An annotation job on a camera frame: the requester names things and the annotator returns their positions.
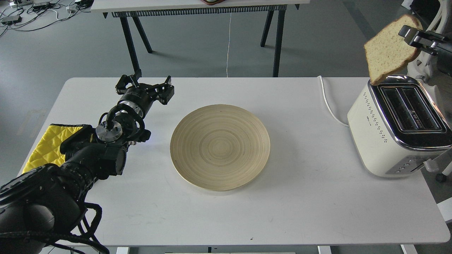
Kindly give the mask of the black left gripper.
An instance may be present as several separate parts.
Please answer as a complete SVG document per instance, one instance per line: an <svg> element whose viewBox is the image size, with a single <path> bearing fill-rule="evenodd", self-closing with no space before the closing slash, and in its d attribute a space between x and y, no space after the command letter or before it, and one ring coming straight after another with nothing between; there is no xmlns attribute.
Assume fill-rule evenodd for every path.
<svg viewBox="0 0 452 254"><path fill-rule="evenodd" d="M140 74L123 74L115 85L117 94L123 94L118 104L131 107L137 114L147 114L158 100L162 105L167 105L174 96L172 77L169 75L165 81L158 85L148 85L138 82Z"/></svg>

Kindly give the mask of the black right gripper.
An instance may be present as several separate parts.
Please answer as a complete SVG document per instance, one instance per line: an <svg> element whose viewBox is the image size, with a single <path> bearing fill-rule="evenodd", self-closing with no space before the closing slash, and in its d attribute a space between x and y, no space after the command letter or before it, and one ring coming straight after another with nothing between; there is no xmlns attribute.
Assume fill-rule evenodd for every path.
<svg viewBox="0 0 452 254"><path fill-rule="evenodd" d="M432 56L437 56L437 67L452 67L451 39L432 31L423 31L408 25L404 25L398 35L403 38L406 44Z"/></svg>

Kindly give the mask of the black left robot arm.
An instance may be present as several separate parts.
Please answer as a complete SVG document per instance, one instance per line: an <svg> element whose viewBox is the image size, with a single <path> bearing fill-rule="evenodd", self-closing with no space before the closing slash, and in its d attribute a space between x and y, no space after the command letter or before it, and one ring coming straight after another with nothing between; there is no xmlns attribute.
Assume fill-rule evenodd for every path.
<svg viewBox="0 0 452 254"><path fill-rule="evenodd" d="M1 253L38 254L53 246L81 251L58 241L85 244L99 254L109 250L95 237L102 208L85 201L97 180L123 173L129 146L150 138L144 118L155 101L174 95L171 77L157 85L141 83L141 70L116 84L117 105L101 115L96 128L81 125L58 150L63 162L42 163L1 186Z"/></svg>

